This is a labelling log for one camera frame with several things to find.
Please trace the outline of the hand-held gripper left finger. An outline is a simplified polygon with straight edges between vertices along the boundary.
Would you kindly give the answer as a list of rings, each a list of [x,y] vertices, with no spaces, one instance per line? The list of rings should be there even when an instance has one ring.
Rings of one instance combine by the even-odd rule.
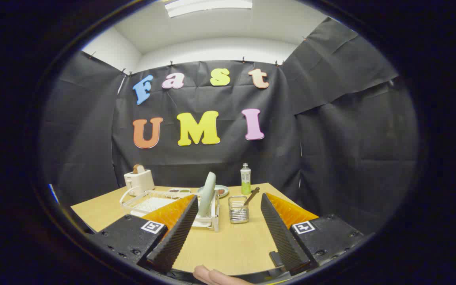
[[[197,196],[191,194],[142,217],[124,215],[90,238],[123,261],[165,274],[179,256],[198,208]]]

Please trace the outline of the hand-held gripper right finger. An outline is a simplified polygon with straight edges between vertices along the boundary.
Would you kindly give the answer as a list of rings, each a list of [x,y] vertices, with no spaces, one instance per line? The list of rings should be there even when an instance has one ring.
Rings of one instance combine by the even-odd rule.
[[[292,276],[333,261],[366,240],[365,234],[337,215],[319,217],[270,193],[262,195],[260,208]]]

